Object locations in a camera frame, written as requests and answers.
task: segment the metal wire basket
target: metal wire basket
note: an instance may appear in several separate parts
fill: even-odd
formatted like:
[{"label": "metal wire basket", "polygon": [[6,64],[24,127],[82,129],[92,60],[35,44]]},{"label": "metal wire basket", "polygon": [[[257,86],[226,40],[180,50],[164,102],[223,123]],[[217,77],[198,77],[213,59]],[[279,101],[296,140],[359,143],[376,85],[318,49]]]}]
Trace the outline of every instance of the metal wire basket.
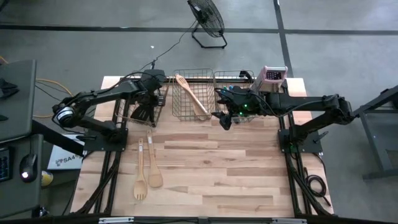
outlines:
[{"label": "metal wire basket", "polygon": [[[213,87],[212,74],[210,68],[176,70],[174,75],[183,76],[188,82],[191,91],[199,99],[200,103],[212,112],[215,109],[215,93]],[[181,121],[194,121],[200,118],[210,119],[211,114],[206,116],[197,116],[193,112],[192,102],[189,94],[173,78],[173,116]]]},{"label": "metal wire basket", "polygon": [[[169,79],[169,78],[166,78],[166,81],[162,84],[162,87],[159,88],[157,91],[155,91],[155,95],[158,96],[158,97],[159,97],[159,96],[163,96],[164,99],[166,99],[167,93],[169,92],[169,84],[170,84],[170,79]],[[157,122],[158,122],[158,120],[159,120],[160,113],[162,112],[163,106],[156,106],[156,107],[154,108],[154,122],[151,122],[150,120],[141,121],[141,120],[136,120],[136,119],[131,118],[132,113],[133,113],[133,112],[138,108],[138,106],[139,106],[139,103],[137,103],[137,102],[132,102],[132,103],[133,103],[133,104],[130,104],[130,106],[129,106],[129,113],[128,113],[128,116],[127,116],[127,117],[123,117],[123,116],[122,116],[122,112],[123,112],[123,109],[124,109],[124,100],[123,100],[122,103],[120,104],[120,107],[119,107],[119,114],[118,114],[118,117],[126,118],[128,121],[133,122],[133,123],[148,125],[148,126],[150,126],[150,127],[155,128],[156,125],[157,125]]]},{"label": "metal wire basket", "polygon": [[[241,88],[250,88],[253,84],[254,73],[250,70],[232,70],[232,71],[217,71],[213,74],[214,88],[229,88],[229,86],[240,86]],[[215,112],[227,113],[228,110],[225,105],[217,103],[220,96],[215,94]],[[250,122],[258,116],[235,116],[232,121],[235,124]]]}]

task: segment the wooden spoon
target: wooden spoon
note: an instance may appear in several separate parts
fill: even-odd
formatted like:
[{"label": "wooden spoon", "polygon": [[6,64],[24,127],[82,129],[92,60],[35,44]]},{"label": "wooden spoon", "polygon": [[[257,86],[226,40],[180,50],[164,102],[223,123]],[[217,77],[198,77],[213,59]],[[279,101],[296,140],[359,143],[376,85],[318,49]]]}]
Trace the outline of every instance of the wooden spoon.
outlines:
[{"label": "wooden spoon", "polygon": [[191,88],[189,87],[188,82],[185,80],[184,77],[182,77],[179,74],[175,74],[175,79],[180,84],[180,86],[185,90],[186,93],[188,93],[189,97],[191,98],[192,101],[192,106],[193,106],[193,112],[198,116],[198,118],[202,121],[206,120],[209,118],[209,113],[207,112],[206,108],[200,103],[198,98],[193,94]]},{"label": "wooden spoon", "polygon": [[162,174],[159,168],[157,168],[155,160],[154,143],[152,142],[152,131],[147,131],[148,146],[149,146],[149,158],[150,158],[150,171],[149,171],[149,186],[161,187],[163,185]]},{"label": "wooden spoon", "polygon": [[134,183],[133,194],[137,200],[144,200],[147,197],[147,182],[144,177],[144,141],[138,140],[138,176]]}]

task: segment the concrete floor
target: concrete floor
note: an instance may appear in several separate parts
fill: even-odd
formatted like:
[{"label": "concrete floor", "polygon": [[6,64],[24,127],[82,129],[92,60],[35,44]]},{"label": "concrete floor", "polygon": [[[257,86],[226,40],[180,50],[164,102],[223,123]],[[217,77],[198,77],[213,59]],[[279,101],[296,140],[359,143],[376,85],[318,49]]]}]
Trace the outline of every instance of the concrete floor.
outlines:
[{"label": "concrete floor", "polygon": [[[271,0],[214,2],[227,28],[278,28]],[[280,6],[286,29],[398,29],[398,2],[394,0],[280,0]],[[185,28],[193,21],[185,0],[12,0],[0,13],[0,23],[11,24]],[[39,78],[56,80],[79,92],[99,88],[105,75],[140,69],[181,34],[0,30],[0,55],[10,62],[37,59]],[[207,43],[219,41],[204,33],[198,36]],[[279,34],[225,36],[227,48],[205,50],[188,34],[156,66],[168,74],[183,68],[243,68],[257,74],[264,65],[285,64]],[[397,35],[292,34],[287,35],[287,46],[294,77],[304,78],[310,96],[339,93],[357,108],[398,84]],[[49,114],[54,103],[37,91],[35,114]],[[41,121],[56,128],[50,121]],[[336,214],[398,222],[398,177],[362,180],[363,174],[377,171],[377,165],[360,121],[325,129],[329,135],[322,139],[322,146]],[[68,175],[77,177],[76,172]],[[69,182],[43,193],[44,205],[52,214],[62,212],[73,187],[74,182]]]}]

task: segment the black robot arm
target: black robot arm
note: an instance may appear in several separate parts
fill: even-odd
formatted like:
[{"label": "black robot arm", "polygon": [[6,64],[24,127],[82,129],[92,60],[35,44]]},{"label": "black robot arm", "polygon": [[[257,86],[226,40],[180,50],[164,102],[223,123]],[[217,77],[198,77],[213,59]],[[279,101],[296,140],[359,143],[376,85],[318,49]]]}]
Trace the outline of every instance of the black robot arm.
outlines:
[{"label": "black robot arm", "polygon": [[164,81],[164,74],[152,75],[143,73],[139,80],[124,79],[111,88],[81,92],[65,98],[53,106],[54,116],[63,128],[80,126],[101,133],[108,142],[118,142],[120,130],[112,121],[98,121],[85,116],[89,107],[114,100],[145,101],[148,95],[159,89]]},{"label": "black robot arm", "polygon": [[259,94],[246,88],[234,86],[232,90],[216,89],[220,96],[218,103],[225,104],[228,113],[220,111],[212,113],[220,119],[220,125],[229,130],[232,117],[237,116],[276,116],[283,117],[291,111],[324,111],[309,122],[289,128],[291,143],[300,143],[315,131],[331,124],[348,124],[354,118],[351,116],[351,105],[339,95],[321,97],[293,97],[286,93],[262,91]]}]

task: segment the wooden tabletop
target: wooden tabletop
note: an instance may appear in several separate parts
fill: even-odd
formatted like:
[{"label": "wooden tabletop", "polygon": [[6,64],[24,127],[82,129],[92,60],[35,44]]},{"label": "wooden tabletop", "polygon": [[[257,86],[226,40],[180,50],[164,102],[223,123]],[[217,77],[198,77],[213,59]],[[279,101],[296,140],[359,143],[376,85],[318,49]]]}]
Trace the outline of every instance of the wooden tabletop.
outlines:
[{"label": "wooden tabletop", "polygon": [[[102,88],[110,87],[119,79],[104,77]],[[288,78],[287,81],[290,95],[306,96],[303,79]],[[256,118],[250,123],[233,124],[229,131],[225,131],[216,118],[183,122],[172,115],[170,89],[157,127],[152,129],[164,185],[158,189],[148,187],[143,201],[134,198],[138,139],[146,139],[146,130],[150,127],[129,123],[129,139],[121,156],[112,215],[292,217],[286,163],[277,140],[278,119]],[[95,118],[111,120],[113,109],[114,102],[98,105]],[[302,124],[312,117],[310,112],[301,111],[294,112],[294,118],[296,124]],[[103,152],[94,152],[84,160],[72,211],[81,208],[97,187],[103,158]],[[302,159],[309,174],[319,175],[326,182],[318,158],[302,154]],[[146,142],[144,160],[147,178],[149,151]],[[108,187],[104,191],[102,208],[106,204]],[[301,191],[297,193],[303,210]],[[318,201],[333,212],[323,199]]]}]

